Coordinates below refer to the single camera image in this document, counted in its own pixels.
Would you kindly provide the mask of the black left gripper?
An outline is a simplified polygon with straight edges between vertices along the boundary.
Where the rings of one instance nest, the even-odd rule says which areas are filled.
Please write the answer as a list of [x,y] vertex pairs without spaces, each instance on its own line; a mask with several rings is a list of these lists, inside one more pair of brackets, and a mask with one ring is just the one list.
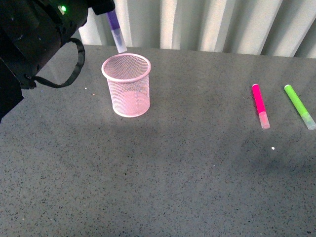
[[114,0],[87,0],[87,5],[93,9],[96,15],[108,13],[115,9]]

